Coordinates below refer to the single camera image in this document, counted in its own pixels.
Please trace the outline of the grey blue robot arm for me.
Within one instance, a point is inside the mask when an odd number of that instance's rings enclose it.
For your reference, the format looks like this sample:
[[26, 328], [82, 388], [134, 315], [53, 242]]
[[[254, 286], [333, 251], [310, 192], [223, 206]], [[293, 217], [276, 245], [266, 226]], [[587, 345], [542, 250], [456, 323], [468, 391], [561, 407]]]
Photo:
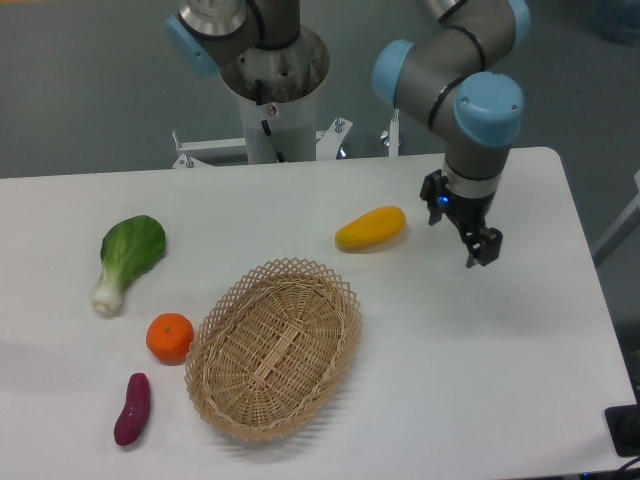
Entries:
[[[523, 1], [424, 1], [440, 32], [426, 44], [389, 43], [371, 84], [377, 95], [446, 144], [443, 166], [420, 196], [431, 223], [447, 218], [469, 265], [497, 259], [502, 235], [485, 222], [512, 143], [524, 96], [491, 66], [530, 28]], [[244, 119], [253, 163], [315, 157], [315, 118], [295, 111], [324, 82], [324, 42], [300, 19], [296, 1], [182, 1], [166, 22], [175, 49], [196, 71], [219, 74], [249, 107]]]

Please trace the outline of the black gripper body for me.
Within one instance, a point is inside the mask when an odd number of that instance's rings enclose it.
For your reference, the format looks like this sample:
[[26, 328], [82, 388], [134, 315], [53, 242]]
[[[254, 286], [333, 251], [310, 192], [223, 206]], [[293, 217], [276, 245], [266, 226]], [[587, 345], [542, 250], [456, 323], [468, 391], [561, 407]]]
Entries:
[[477, 239], [496, 192], [496, 178], [471, 180], [443, 172], [437, 183], [436, 205], [456, 226], [463, 240]]

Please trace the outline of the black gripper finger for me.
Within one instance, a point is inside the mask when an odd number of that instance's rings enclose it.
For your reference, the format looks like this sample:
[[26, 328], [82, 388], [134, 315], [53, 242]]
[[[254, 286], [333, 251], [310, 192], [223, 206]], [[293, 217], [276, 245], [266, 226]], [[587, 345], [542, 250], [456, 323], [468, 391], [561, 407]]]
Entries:
[[424, 178], [419, 196], [427, 204], [430, 225], [435, 225], [442, 219], [448, 202], [448, 197], [445, 194], [447, 182], [448, 179], [443, 175], [441, 169], [433, 171]]
[[466, 267], [486, 266], [499, 258], [503, 235], [496, 228], [481, 226], [477, 231], [464, 234], [468, 257]]

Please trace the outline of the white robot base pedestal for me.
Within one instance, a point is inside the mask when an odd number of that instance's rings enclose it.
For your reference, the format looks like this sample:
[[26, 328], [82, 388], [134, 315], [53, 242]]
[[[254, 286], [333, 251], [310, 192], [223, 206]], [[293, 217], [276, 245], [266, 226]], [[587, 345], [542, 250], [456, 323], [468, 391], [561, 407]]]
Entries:
[[273, 130], [309, 124], [316, 132], [316, 96], [330, 64], [328, 49], [311, 29], [279, 50], [252, 48], [221, 68], [220, 75], [239, 107], [245, 139], [264, 126]]

